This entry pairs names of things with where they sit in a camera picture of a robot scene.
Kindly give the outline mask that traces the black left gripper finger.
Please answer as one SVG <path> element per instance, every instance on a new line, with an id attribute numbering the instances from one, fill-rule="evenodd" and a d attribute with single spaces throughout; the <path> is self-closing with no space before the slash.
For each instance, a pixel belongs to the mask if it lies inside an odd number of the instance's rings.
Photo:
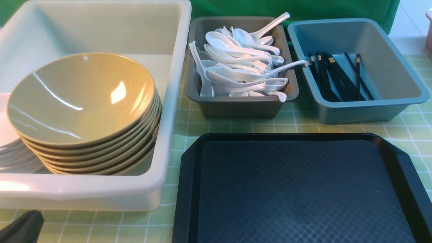
<path id="1" fill-rule="evenodd" d="M 42 212 L 26 211 L 0 231 L 1 243 L 37 243 L 45 220 Z"/>

